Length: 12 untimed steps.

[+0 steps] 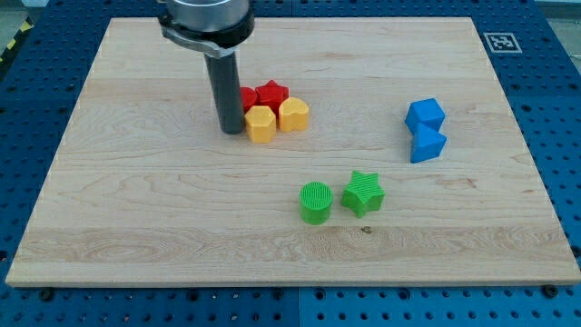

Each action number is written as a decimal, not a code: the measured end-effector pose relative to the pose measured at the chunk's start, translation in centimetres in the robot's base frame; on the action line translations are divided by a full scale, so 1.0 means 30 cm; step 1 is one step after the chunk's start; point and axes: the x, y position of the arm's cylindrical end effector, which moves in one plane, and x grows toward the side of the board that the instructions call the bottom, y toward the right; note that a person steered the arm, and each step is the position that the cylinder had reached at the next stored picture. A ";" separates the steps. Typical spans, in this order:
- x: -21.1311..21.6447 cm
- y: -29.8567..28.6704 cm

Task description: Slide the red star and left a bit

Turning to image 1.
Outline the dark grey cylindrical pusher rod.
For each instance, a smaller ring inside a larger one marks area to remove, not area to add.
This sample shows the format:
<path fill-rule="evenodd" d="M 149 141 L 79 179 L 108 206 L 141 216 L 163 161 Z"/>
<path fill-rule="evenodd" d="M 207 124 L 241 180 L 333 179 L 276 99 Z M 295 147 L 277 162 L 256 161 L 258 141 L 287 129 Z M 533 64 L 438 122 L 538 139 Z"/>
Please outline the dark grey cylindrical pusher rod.
<path fill-rule="evenodd" d="M 239 134 L 245 126 L 236 54 L 204 56 L 219 124 L 226 134 Z"/>

